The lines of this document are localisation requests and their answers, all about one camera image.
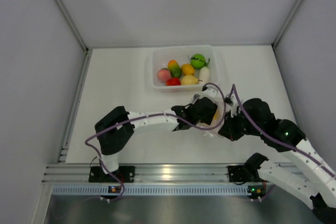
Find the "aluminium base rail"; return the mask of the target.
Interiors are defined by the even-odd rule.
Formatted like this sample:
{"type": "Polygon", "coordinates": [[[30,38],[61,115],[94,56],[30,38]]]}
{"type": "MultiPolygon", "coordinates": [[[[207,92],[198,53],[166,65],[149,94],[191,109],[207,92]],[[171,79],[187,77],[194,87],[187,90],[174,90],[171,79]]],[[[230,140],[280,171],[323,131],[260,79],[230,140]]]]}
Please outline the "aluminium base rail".
{"type": "MultiPolygon", "coordinates": [[[[229,164],[132,164],[122,175],[124,183],[229,183],[229,164]]],[[[42,182],[46,184],[84,184],[98,178],[100,168],[93,164],[48,165],[42,182]]]]}

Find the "pink fake peach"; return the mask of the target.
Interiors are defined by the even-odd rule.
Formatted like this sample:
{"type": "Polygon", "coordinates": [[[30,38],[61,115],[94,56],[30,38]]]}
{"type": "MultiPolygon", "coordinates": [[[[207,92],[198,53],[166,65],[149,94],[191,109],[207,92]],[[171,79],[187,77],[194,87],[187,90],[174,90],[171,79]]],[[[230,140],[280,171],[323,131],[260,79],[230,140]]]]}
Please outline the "pink fake peach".
{"type": "Polygon", "coordinates": [[[168,80],[171,79],[171,73],[167,68],[160,69],[156,73],[156,76],[157,76],[158,80],[162,83],[166,83],[168,80]]]}

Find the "green fake avocado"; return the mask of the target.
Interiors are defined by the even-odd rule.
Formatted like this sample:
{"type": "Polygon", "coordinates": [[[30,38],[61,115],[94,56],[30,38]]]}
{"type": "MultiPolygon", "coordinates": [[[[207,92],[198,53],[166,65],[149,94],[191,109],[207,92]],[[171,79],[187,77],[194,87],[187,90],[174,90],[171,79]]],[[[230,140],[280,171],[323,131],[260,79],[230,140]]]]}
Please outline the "green fake avocado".
{"type": "Polygon", "coordinates": [[[182,69],[175,60],[170,60],[167,64],[167,68],[171,73],[172,78],[180,78],[182,76],[182,69]]]}

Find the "red fake apple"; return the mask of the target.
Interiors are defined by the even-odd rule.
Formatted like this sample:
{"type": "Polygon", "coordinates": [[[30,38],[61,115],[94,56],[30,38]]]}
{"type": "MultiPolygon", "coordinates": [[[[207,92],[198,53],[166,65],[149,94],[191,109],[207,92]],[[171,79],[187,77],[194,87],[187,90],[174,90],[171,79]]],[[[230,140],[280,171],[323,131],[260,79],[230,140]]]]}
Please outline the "red fake apple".
{"type": "Polygon", "coordinates": [[[179,78],[171,78],[169,79],[166,84],[166,86],[180,86],[181,85],[181,82],[180,82],[180,79],[179,78]]]}

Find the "pale yellow fake pear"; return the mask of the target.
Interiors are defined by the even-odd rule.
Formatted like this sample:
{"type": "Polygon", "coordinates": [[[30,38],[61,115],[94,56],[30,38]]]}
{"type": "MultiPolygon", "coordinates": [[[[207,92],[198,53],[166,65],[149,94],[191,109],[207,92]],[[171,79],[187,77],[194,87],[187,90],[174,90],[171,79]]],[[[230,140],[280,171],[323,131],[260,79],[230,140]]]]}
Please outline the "pale yellow fake pear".
{"type": "Polygon", "coordinates": [[[193,75],[186,75],[181,79],[181,85],[197,85],[200,79],[193,75]]]}

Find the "orange fake fruit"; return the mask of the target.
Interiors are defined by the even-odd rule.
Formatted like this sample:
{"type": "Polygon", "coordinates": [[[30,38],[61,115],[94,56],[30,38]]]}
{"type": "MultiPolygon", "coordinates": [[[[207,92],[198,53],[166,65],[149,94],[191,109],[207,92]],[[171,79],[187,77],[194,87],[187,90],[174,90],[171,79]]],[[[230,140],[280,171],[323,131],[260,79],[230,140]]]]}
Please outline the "orange fake fruit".
{"type": "Polygon", "coordinates": [[[191,64],[183,64],[181,66],[181,70],[183,75],[188,76],[188,75],[195,75],[195,68],[191,64]]]}

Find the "clear plastic perforated bin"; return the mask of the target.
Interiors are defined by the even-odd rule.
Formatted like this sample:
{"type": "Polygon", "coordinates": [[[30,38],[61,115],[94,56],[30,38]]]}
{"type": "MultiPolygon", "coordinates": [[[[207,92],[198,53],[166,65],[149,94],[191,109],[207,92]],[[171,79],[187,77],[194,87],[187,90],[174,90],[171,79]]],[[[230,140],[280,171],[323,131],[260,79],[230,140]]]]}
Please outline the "clear plastic perforated bin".
{"type": "Polygon", "coordinates": [[[148,63],[145,80],[156,91],[200,90],[207,82],[229,85],[225,61],[210,45],[158,48],[148,63]]]}

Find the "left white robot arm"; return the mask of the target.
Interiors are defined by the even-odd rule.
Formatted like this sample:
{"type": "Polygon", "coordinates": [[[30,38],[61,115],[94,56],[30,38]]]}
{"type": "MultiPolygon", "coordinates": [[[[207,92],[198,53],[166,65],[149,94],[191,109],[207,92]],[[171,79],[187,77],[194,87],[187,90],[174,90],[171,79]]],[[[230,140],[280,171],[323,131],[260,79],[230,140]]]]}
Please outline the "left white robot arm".
{"type": "Polygon", "coordinates": [[[118,154],[135,133],[146,131],[182,131],[199,123],[211,125],[218,105],[208,97],[198,98],[194,103],[175,105],[168,110],[140,113],[130,112],[118,106],[95,124],[100,146],[100,175],[108,182],[119,174],[118,154]]]}

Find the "yellow fake banana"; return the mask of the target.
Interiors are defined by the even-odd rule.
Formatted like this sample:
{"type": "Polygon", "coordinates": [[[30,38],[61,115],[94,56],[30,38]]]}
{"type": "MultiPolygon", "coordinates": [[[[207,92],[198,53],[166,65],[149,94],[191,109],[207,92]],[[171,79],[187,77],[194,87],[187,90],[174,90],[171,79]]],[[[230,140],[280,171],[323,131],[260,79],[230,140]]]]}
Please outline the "yellow fake banana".
{"type": "Polygon", "coordinates": [[[217,110],[214,114],[213,120],[217,121],[219,117],[220,117],[220,112],[217,110]]]}

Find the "clear zip top bag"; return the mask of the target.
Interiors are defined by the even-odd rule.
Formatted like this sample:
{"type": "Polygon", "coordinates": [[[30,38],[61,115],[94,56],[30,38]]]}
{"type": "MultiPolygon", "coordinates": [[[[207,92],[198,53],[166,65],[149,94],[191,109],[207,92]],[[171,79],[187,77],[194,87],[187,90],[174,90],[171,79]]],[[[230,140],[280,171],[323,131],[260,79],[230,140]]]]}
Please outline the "clear zip top bag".
{"type": "MultiPolygon", "coordinates": [[[[213,102],[217,105],[217,110],[220,112],[220,117],[218,118],[217,121],[214,121],[212,119],[212,122],[211,122],[210,125],[207,125],[205,123],[199,122],[197,124],[197,126],[203,127],[203,128],[209,128],[209,127],[214,127],[215,125],[217,125],[220,122],[220,120],[222,119],[223,114],[225,114],[224,113],[224,104],[225,103],[224,103],[224,101],[222,99],[222,96],[221,96],[221,94],[220,94],[219,91],[218,91],[217,97],[214,99],[213,102]]],[[[201,130],[199,134],[202,135],[203,137],[218,138],[218,137],[220,137],[220,135],[218,135],[217,131],[221,128],[222,125],[223,125],[223,123],[221,123],[219,127],[215,128],[215,129],[212,129],[212,130],[204,130],[204,131],[201,130]]]]}

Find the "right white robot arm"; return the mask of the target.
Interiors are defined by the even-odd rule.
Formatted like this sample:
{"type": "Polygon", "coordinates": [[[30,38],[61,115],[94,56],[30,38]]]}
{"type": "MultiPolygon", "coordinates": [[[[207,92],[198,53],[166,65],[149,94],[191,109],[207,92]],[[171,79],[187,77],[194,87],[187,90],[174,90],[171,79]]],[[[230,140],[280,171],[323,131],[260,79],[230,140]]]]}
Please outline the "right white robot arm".
{"type": "Polygon", "coordinates": [[[226,98],[224,124],[219,135],[237,141],[257,136],[291,161],[304,175],[299,177],[269,157],[254,153],[240,168],[241,182],[265,180],[301,200],[322,223],[335,223],[335,171],[316,152],[304,132],[291,120],[277,119],[269,105],[259,98],[241,103],[226,98]]]}

